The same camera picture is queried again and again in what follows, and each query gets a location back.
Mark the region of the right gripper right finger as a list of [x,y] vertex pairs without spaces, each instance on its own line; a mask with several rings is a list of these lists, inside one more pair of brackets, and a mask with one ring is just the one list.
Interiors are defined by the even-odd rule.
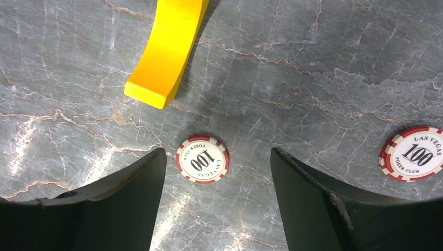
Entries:
[[352,186],[272,148],[289,250],[442,250],[442,199],[412,201]]

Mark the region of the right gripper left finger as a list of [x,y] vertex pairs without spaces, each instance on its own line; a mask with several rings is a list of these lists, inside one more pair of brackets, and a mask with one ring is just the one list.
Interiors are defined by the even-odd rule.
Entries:
[[53,199],[1,199],[1,250],[149,250],[166,167],[158,148]]

